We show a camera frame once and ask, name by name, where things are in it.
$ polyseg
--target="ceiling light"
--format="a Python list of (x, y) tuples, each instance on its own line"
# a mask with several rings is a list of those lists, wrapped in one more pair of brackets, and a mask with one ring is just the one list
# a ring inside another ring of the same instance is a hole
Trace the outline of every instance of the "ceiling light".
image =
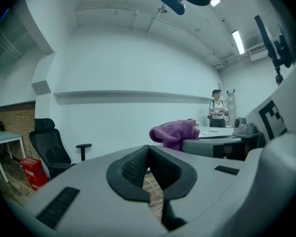
[(213, 7), (215, 7), (217, 4), (219, 4), (221, 1), (220, 0), (212, 0), (211, 1), (211, 5), (213, 6)]
[(245, 49), (244, 49), (244, 47), (243, 47), (243, 43), (242, 43), (242, 40), (241, 40), (241, 37), (240, 37), (239, 32), (236, 30), (236, 31), (232, 32), (232, 35), (233, 35), (233, 38), (234, 38), (235, 41), (236, 41), (236, 44), (237, 44), (237, 47), (238, 47), (239, 53), (240, 53), (240, 54), (245, 53)]

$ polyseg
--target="purple towel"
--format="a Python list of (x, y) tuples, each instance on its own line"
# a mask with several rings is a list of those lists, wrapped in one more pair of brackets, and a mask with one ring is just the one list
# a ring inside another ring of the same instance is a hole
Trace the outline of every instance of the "purple towel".
[(181, 151), (181, 141), (198, 139), (200, 131), (195, 129), (194, 120), (178, 120), (152, 128), (150, 138), (157, 143), (163, 143), (166, 148)]

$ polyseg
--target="red box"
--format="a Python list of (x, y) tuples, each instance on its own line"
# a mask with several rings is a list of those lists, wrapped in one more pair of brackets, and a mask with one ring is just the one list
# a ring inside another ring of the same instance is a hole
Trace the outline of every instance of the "red box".
[(38, 190), (48, 182), (40, 160), (26, 157), (20, 162), (34, 191)]

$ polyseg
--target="white table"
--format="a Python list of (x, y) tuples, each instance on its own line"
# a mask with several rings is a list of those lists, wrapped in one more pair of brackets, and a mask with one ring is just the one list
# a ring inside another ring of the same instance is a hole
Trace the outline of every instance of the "white table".
[[(20, 147), (21, 147), (23, 158), (26, 158), (25, 152), (24, 152), (24, 147), (23, 147), (22, 135), (12, 133), (12, 132), (0, 132), (0, 144), (3, 144), (3, 143), (7, 144), (8, 152), (9, 152), (11, 159), (12, 159), (12, 154), (11, 154), (11, 148), (10, 148), (9, 142), (16, 141), (16, 140), (20, 141)], [(1, 171), (2, 176), (4, 177), (5, 181), (8, 183), (9, 181), (4, 173), (1, 163), (0, 163), (0, 171)]]
[[(219, 127), (208, 127), (208, 126), (196, 126), (196, 129), (200, 130), (198, 138), (209, 138), (209, 137), (226, 137), (231, 136), (233, 133), (233, 128), (219, 128)], [(218, 132), (211, 132), (210, 129), (217, 129)]]

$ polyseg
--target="black office chair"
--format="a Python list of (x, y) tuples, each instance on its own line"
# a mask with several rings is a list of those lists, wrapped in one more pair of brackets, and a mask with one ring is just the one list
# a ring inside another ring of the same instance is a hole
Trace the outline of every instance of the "black office chair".
[[(67, 154), (60, 138), (60, 133), (55, 129), (55, 123), (50, 118), (36, 118), (35, 131), (30, 133), (30, 141), (38, 155), (46, 164), (50, 179), (53, 179), (71, 167), (71, 159)], [(81, 149), (81, 160), (85, 160), (85, 148), (92, 144), (77, 145)]]

